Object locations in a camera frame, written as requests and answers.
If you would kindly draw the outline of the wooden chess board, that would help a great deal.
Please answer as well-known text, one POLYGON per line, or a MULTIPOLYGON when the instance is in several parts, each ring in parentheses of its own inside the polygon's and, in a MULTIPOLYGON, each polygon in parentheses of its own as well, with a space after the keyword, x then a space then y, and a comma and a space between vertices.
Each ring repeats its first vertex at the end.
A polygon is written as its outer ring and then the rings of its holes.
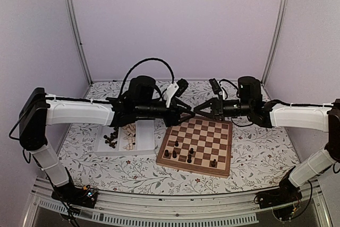
POLYGON ((233 124, 231 121, 213 121, 194 117, 178 126, 167 128, 160 146, 156 164, 195 174, 227 178, 230 175, 233 124), (193 148, 192 163, 187 162, 193 148), (165 150, 170 156, 165 157, 165 150), (216 159, 216 167, 211 161, 216 159))

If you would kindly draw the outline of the white plastic compartment tray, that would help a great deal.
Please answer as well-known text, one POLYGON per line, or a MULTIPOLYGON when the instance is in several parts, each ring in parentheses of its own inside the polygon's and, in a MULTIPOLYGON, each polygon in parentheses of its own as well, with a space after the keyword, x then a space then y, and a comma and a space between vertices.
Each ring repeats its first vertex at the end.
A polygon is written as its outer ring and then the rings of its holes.
POLYGON ((97 156, 150 155, 155 152, 155 131, 153 120, 136 121, 120 127, 117 138, 110 141, 114 129, 98 129, 93 152, 97 156))

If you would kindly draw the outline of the dark knight chess piece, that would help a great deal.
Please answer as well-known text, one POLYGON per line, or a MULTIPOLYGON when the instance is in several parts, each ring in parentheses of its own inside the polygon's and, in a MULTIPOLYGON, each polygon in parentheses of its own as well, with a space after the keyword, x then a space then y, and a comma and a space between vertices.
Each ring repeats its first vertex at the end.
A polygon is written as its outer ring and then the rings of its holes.
POLYGON ((213 161, 211 161, 211 167, 216 167, 216 164, 217 164, 216 159, 214 159, 213 161))

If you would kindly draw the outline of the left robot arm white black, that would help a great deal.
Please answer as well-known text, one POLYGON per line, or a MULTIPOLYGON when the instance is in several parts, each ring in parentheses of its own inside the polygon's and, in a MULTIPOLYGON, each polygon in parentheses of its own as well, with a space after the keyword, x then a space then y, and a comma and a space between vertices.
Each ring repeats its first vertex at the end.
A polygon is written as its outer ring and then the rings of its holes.
POLYGON ((186 80, 171 82, 165 92, 154 98, 158 89, 154 78, 140 75, 131 79, 126 92, 105 100, 57 97, 36 88, 22 108, 12 130, 18 129, 16 140, 30 152, 49 177, 58 193, 68 203, 79 198, 67 169, 48 145, 46 126, 89 123, 123 127, 140 120, 162 119, 167 127, 177 126, 194 117, 191 107, 178 99, 188 87, 186 80))

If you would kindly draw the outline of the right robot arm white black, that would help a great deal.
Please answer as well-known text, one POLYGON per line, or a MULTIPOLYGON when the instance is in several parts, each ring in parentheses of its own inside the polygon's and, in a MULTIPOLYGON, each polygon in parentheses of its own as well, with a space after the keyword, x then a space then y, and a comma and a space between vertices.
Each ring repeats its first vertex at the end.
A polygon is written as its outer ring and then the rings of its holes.
POLYGON ((319 130, 328 133, 328 142, 301 164, 289 170, 275 191, 280 204, 295 195, 295 188, 339 162, 339 99, 330 104, 295 104, 275 99, 263 101, 261 82, 251 76, 237 81, 237 99, 228 100, 216 79, 210 79, 214 98, 196 106, 194 112, 212 120, 245 116, 262 128, 290 127, 319 130))

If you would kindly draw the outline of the pile of light chess pieces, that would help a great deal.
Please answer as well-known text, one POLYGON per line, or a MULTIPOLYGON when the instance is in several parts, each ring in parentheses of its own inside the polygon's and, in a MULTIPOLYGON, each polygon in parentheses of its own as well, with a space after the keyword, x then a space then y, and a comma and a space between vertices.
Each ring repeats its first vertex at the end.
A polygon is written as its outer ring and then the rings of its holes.
POLYGON ((121 141, 126 151, 135 150, 136 146, 136 124, 128 124, 122 127, 121 141))

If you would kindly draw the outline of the pile of dark chess pieces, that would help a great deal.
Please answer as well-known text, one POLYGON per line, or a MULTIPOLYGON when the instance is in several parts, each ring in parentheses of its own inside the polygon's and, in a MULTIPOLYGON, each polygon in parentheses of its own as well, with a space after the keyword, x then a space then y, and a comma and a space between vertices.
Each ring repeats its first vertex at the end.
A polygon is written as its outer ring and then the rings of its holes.
POLYGON ((104 142, 106 145, 108 145, 111 148, 116 148, 117 142, 118 142, 118 127, 113 127, 113 132, 110 134, 103 135, 104 142))

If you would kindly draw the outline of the floral patterned table cloth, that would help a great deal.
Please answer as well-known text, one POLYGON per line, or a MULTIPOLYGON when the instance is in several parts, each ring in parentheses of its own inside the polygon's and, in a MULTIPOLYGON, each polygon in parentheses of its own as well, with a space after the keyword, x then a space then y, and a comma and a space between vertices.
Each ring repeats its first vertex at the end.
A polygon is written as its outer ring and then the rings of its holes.
POLYGON ((58 158, 78 186, 136 194, 222 194, 269 188, 299 162, 285 129, 247 126, 234 119, 231 169, 228 178, 217 178, 170 169, 156 164, 156 155, 97 156, 98 126, 74 124, 59 150, 58 158))

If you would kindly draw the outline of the front aluminium rail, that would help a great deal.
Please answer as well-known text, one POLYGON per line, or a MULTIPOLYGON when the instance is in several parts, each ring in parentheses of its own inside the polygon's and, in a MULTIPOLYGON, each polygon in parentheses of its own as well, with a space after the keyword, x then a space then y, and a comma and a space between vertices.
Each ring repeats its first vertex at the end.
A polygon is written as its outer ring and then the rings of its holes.
POLYGON ((76 208, 69 220, 66 208, 51 197, 47 180, 37 178, 23 226, 332 226, 316 180, 301 188, 296 215, 283 215, 293 203, 261 208, 256 191, 215 195, 139 195, 100 191, 94 208, 76 208))

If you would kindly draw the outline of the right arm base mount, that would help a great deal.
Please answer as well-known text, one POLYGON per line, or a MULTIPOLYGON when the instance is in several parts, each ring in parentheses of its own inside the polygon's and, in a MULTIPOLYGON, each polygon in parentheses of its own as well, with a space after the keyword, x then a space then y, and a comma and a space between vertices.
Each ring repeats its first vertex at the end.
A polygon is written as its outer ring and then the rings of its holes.
POLYGON ((285 176, 279 182, 278 188, 256 193, 253 202, 259 205, 260 209, 289 204, 286 207, 274 209, 274 217, 280 221, 289 221, 299 209, 301 199, 300 188, 291 184, 285 176))

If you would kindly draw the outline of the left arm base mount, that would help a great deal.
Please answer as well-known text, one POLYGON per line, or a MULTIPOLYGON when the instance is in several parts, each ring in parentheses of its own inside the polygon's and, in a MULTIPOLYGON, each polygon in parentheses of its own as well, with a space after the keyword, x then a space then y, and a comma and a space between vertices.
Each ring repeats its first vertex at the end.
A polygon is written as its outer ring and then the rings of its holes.
POLYGON ((65 204, 71 204, 86 208, 94 208, 97 202, 98 189, 92 188, 90 185, 85 187, 77 187, 71 177, 68 183, 60 187, 55 186, 50 181, 53 193, 52 198, 61 201, 65 204))

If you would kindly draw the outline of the right aluminium frame post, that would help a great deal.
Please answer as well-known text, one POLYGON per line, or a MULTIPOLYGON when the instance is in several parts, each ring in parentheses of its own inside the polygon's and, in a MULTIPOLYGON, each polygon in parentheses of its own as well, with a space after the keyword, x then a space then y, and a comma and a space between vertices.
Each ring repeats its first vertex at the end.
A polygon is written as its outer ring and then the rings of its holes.
POLYGON ((272 40, 271 40, 271 44, 270 44, 269 53, 268 53, 268 57, 267 57, 267 60, 266 60, 265 68, 264 68, 262 78, 261 78, 261 83, 264 87, 266 86, 266 84, 269 80, 271 68, 272 68, 273 63, 274 63, 275 54, 276 54, 276 51, 277 51, 279 38, 280 38, 280 35, 281 35, 283 23, 284 23, 287 3, 288 3, 288 0, 280 0, 279 1, 278 13, 277 13, 276 23, 275 23, 275 27, 274 27, 274 33, 273 33, 273 37, 272 37, 272 40))

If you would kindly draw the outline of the aluminium frame post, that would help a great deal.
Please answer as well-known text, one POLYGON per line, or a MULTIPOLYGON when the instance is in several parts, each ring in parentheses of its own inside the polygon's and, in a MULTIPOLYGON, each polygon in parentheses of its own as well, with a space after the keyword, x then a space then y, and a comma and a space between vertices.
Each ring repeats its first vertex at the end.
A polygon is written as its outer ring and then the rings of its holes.
POLYGON ((67 13, 68 13, 69 20, 70 20, 74 42, 76 45, 76 50, 77 50, 78 57, 80 60, 80 65, 82 67, 87 83, 91 85, 93 83, 93 80, 92 80, 92 76, 91 76, 88 62, 86 59, 86 55, 83 49, 83 43, 82 43, 81 35, 79 32, 74 3, 73 3, 73 0, 65 0, 65 3, 66 3, 66 9, 67 9, 67 13))
POLYGON ((262 78, 261 78, 261 83, 264 87, 266 86, 266 84, 269 80, 271 68, 272 68, 273 63, 274 63, 275 54, 276 54, 276 51, 277 51, 279 38, 280 38, 280 35, 281 35, 283 23, 284 23, 287 3, 288 3, 288 0, 280 0, 279 1, 278 13, 277 13, 276 23, 275 23, 275 27, 274 27, 274 33, 273 33, 273 37, 272 37, 272 40, 271 40, 271 44, 270 44, 269 53, 268 53, 268 57, 267 57, 267 60, 266 60, 265 68, 264 68, 262 78))

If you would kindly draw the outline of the left aluminium frame post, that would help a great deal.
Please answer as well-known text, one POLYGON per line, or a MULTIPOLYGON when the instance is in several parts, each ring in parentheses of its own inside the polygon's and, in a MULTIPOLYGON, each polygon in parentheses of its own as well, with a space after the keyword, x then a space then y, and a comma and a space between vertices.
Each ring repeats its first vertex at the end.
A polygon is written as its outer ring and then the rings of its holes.
POLYGON ((65 0, 65 3, 66 3, 66 9, 67 9, 67 13, 68 13, 69 20, 70 20, 74 42, 76 45, 76 50, 77 50, 78 57, 80 60, 80 65, 82 67, 87 83, 91 85, 93 83, 93 80, 92 80, 92 76, 91 76, 88 62, 86 59, 86 55, 83 49, 83 43, 82 43, 81 35, 79 32, 74 3, 73 3, 73 0, 65 0))

